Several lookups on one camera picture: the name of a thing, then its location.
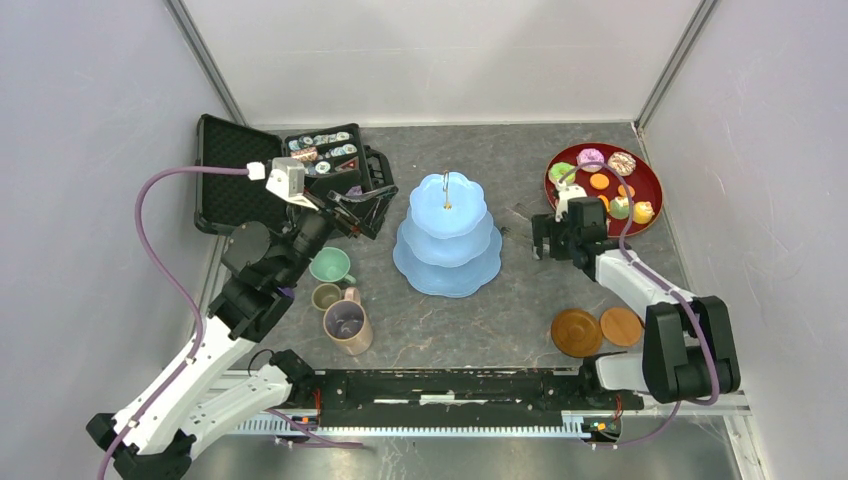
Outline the green cupcake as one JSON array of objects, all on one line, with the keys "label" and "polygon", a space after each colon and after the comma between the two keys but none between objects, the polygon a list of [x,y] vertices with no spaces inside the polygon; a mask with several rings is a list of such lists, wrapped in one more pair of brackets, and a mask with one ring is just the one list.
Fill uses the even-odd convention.
[{"label": "green cupcake", "polygon": [[618,196],[609,202],[609,215],[616,220],[627,220],[630,216],[630,200]]}]

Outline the pink mug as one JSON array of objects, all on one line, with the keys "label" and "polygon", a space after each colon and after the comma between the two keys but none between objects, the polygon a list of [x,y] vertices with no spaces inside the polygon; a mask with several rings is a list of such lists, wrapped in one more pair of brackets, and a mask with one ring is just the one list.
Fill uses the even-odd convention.
[{"label": "pink mug", "polygon": [[328,307],[322,323],[325,334],[349,356],[364,353],[373,342],[372,324],[355,287],[345,289],[341,299]]}]

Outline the green frosted donut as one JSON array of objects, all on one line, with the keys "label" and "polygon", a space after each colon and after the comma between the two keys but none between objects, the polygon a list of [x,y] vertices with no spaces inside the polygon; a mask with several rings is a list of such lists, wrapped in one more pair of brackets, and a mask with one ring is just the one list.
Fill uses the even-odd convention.
[{"label": "green frosted donut", "polygon": [[566,162],[556,162],[547,172],[548,180],[557,188],[565,188],[576,181],[577,167]]}]

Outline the light wooden coaster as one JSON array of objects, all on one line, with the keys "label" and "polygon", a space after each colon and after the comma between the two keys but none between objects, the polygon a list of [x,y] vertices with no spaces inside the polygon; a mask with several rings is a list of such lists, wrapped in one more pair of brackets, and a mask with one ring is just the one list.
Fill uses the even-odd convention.
[{"label": "light wooden coaster", "polygon": [[640,317],[632,310],[623,307],[613,307],[604,311],[599,323],[604,338],[619,347],[636,345],[644,331]]}]

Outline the orange round cookie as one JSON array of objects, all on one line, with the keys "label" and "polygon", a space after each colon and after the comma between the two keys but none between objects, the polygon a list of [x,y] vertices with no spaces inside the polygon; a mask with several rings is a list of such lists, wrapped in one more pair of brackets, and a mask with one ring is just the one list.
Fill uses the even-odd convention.
[{"label": "orange round cookie", "polygon": [[590,186],[598,191],[606,190],[610,185],[609,178],[602,173],[595,173],[589,179]]}]

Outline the small orange cookie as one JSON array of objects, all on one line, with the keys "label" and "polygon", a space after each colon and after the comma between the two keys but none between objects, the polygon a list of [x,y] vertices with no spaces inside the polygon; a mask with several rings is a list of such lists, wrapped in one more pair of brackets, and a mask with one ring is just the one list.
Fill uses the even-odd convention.
[{"label": "small orange cookie", "polygon": [[619,184],[614,200],[618,203],[629,202],[635,198],[635,189],[630,185]]}]

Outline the blue three-tier cake stand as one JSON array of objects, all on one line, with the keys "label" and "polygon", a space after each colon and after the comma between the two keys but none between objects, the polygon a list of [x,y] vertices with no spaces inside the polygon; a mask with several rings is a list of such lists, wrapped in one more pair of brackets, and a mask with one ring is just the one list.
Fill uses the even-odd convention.
[{"label": "blue three-tier cake stand", "polygon": [[418,292],[458,299],[495,279],[502,246],[482,186],[445,171],[426,176],[412,190],[392,258]]}]

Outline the metal tongs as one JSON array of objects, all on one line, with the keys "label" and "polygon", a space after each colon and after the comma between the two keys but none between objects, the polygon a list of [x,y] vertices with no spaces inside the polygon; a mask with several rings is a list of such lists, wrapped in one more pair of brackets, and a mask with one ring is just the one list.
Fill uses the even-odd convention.
[{"label": "metal tongs", "polygon": [[522,203],[502,208],[497,216],[501,234],[516,242],[532,243],[533,213]]}]

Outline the white sprinkled donut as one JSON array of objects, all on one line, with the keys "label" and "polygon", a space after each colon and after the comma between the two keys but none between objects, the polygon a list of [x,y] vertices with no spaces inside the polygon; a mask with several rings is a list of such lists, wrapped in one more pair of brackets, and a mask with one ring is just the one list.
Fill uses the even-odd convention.
[{"label": "white sprinkled donut", "polygon": [[610,155],[607,164],[622,177],[630,176],[637,168],[637,160],[631,154],[623,151],[614,152]]}]

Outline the dark wooden coaster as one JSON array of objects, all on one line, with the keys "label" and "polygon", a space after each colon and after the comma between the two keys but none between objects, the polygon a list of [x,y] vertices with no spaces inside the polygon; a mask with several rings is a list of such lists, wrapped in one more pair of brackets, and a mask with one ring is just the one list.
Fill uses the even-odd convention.
[{"label": "dark wooden coaster", "polygon": [[556,348],[573,358],[595,355],[603,343],[599,321],[581,309],[566,309],[551,323],[551,339]]}]

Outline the pink frosted donut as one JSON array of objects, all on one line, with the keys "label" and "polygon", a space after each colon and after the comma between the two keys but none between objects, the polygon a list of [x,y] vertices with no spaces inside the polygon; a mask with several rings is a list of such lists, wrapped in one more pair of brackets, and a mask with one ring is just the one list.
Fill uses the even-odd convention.
[{"label": "pink frosted donut", "polygon": [[584,172],[596,173],[603,169],[606,163],[604,154],[595,148],[582,149],[577,157],[577,166]]}]

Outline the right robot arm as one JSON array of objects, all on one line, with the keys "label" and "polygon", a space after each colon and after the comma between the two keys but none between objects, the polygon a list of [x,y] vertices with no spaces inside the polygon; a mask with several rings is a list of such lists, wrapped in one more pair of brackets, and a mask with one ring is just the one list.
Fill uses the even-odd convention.
[{"label": "right robot arm", "polygon": [[602,408],[618,390],[657,402],[710,405],[739,389],[741,373],[726,303],[697,296],[661,277],[623,238],[609,236],[595,197],[571,199],[566,213],[531,218],[535,258],[569,261],[613,292],[644,322],[639,353],[592,355],[577,382],[580,400]]}]

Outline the purple box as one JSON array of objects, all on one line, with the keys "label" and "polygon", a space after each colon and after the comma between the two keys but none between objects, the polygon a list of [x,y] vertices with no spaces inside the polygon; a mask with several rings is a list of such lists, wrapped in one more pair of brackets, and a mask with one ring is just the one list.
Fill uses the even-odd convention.
[{"label": "purple box", "polygon": [[292,289],[292,288],[290,288],[290,287],[278,287],[278,288],[277,288],[277,291],[278,291],[278,292],[279,292],[282,296],[287,297],[287,298],[289,298],[289,299],[294,299],[294,298],[295,298],[294,291],[293,291],[293,289]]}]

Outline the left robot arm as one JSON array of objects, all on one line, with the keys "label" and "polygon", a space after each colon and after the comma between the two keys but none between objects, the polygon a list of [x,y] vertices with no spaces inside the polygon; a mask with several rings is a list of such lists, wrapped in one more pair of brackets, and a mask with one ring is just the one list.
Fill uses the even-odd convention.
[{"label": "left robot arm", "polygon": [[356,194],[362,184],[358,171],[313,176],[288,157],[251,162],[233,175],[261,184],[295,218],[282,233],[260,222],[234,230],[223,258],[230,279],[207,312],[190,304],[191,339],[130,404],[87,424],[104,453],[100,473],[114,469],[124,479],[179,479],[242,421],[283,402],[306,405],[314,381],[290,351],[275,354],[268,366],[216,398],[206,400],[205,394],[277,325],[331,235],[375,238],[398,192],[387,184]]}]

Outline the small olive cup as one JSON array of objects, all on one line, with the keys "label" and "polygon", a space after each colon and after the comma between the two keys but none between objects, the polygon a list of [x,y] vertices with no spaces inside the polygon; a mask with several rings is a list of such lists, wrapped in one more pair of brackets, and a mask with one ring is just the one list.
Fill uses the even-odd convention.
[{"label": "small olive cup", "polygon": [[331,305],[343,298],[342,289],[334,283],[322,283],[314,288],[311,303],[319,311],[326,311]]}]

